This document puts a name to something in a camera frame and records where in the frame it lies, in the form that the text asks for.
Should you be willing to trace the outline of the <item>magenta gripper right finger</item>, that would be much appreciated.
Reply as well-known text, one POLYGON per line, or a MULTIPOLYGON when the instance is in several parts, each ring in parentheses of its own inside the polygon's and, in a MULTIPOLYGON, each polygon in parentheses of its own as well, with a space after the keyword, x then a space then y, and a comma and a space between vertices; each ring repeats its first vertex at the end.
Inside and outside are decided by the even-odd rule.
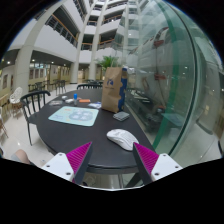
POLYGON ((182 169, 168 154, 157 154, 138 143, 133 144, 133 155, 144 185, 150 184, 182 169))

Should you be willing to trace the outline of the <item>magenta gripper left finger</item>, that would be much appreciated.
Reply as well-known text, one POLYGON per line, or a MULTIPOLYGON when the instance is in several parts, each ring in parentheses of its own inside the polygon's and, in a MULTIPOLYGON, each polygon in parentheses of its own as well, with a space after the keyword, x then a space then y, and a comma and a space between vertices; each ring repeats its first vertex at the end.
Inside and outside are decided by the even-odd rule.
POLYGON ((86 143, 65 154, 57 153, 42 169, 77 185, 82 184, 90 157, 92 143, 86 143))

